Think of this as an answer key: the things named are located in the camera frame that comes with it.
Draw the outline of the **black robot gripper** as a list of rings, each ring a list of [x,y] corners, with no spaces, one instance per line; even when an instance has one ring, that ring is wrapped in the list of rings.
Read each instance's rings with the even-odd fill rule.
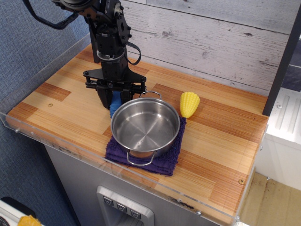
[[[127,60],[117,62],[101,62],[100,69],[83,72],[86,87],[95,89],[106,109],[110,109],[113,91],[120,92],[121,102],[124,104],[133,99],[134,94],[146,91],[146,77],[130,70]]]

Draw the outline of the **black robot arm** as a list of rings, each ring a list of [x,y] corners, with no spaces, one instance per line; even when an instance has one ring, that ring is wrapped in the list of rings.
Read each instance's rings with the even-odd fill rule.
[[[131,27],[127,25],[124,8],[118,0],[56,0],[61,9],[84,17],[89,25],[93,57],[100,69],[84,71],[86,87],[95,89],[106,109],[119,96],[121,103],[134,94],[146,91],[146,77],[129,68],[127,47],[139,48],[129,42]]]

